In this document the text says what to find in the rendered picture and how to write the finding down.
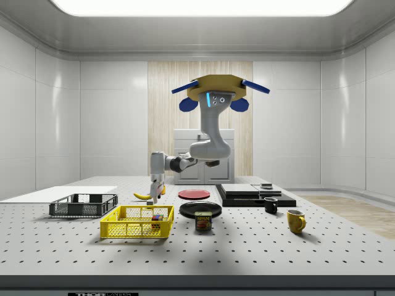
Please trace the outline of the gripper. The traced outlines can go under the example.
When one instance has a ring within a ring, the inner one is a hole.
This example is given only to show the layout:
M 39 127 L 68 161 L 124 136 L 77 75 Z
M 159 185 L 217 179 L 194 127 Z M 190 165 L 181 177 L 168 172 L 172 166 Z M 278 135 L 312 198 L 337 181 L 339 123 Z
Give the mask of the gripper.
M 165 185 L 165 175 L 164 174 L 151 174 L 151 187 L 150 187 L 150 196 L 154 204 L 157 203 L 157 199 L 161 197 L 161 190 Z

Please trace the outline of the red plate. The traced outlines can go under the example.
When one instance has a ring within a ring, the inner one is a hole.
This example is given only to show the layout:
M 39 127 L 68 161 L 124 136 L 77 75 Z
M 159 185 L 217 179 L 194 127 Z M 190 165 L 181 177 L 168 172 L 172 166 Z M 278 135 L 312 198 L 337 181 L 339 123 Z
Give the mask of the red plate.
M 210 197 L 210 192 L 201 189 L 187 189 L 178 193 L 179 198 L 186 200 L 202 200 Z

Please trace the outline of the black plate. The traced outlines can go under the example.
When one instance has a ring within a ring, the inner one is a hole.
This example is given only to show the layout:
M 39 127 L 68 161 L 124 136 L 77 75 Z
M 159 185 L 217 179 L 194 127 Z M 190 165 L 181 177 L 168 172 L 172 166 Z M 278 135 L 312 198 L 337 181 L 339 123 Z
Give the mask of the black plate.
M 196 212 L 211 212 L 214 218 L 222 213 L 222 208 L 219 204 L 213 202 L 193 201 L 182 204 L 179 211 L 187 218 L 194 218 Z

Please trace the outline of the yellow basket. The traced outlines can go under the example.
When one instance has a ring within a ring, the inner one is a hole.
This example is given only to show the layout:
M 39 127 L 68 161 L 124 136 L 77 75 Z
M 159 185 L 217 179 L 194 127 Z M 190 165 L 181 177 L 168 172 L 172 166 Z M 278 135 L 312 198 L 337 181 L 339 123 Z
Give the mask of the yellow basket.
M 100 220 L 102 238 L 167 238 L 174 221 L 173 205 L 120 205 Z M 153 221 L 163 215 L 163 221 Z

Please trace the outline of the flat-sided can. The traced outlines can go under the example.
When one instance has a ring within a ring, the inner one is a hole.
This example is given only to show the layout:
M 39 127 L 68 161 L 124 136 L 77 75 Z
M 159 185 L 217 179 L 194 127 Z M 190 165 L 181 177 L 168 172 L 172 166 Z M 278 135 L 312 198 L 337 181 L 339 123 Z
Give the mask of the flat-sided can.
M 194 217 L 197 230 L 212 229 L 212 212 L 195 212 Z

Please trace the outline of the white cabinet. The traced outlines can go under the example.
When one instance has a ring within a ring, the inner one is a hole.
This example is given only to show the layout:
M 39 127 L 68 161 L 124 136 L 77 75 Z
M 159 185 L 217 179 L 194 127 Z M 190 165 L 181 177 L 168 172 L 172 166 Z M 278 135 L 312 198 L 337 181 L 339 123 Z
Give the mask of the white cabinet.
M 199 129 L 174 129 L 174 155 L 180 156 L 189 151 L 189 147 L 194 142 L 202 142 L 209 139 L 201 133 Z M 187 168 L 181 173 L 175 173 L 175 184 L 225 184 L 234 183 L 234 129 L 220 129 L 222 138 L 229 143 L 231 155 L 225 160 L 221 159 L 220 164 L 215 167 L 207 165 L 195 165 Z

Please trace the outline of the dark grey basket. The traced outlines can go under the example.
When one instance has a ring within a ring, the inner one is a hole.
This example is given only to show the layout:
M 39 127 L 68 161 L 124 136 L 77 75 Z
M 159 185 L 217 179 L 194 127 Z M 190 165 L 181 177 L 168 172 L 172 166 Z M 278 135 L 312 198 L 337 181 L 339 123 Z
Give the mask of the dark grey basket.
M 60 217 L 101 217 L 118 204 L 117 194 L 71 194 L 49 204 L 49 214 Z

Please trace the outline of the black stove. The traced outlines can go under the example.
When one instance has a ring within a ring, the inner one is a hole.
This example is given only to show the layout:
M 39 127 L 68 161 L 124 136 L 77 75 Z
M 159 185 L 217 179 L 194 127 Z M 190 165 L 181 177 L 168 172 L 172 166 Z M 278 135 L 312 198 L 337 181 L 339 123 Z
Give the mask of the black stove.
M 259 184 L 217 184 L 223 207 L 263 207 L 265 197 L 278 199 L 279 207 L 295 207 L 296 200 L 274 187 Z

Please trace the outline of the white board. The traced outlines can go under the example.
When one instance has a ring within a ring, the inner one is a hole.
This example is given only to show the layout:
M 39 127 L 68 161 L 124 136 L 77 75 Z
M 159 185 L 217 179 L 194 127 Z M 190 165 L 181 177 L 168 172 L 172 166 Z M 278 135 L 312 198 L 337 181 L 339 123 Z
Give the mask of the white board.
M 55 186 L 18 197 L 1 200 L 0 203 L 48 204 L 71 194 L 105 194 L 116 188 L 116 186 Z

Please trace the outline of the black mug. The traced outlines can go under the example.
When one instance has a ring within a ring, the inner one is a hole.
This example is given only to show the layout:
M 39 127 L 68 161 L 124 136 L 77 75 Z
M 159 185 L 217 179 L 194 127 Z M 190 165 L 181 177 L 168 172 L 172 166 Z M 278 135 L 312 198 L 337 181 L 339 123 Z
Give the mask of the black mug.
M 278 210 L 278 199 L 274 197 L 264 198 L 265 211 L 267 213 L 276 214 Z

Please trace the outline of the yellow mug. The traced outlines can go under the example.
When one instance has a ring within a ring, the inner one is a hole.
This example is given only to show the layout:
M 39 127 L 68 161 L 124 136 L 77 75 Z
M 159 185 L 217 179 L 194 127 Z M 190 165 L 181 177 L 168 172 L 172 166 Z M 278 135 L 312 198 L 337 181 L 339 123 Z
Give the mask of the yellow mug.
M 289 230 L 293 233 L 300 234 L 306 226 L 305 213 L 299 210 L 288 210 L 286 214 Z

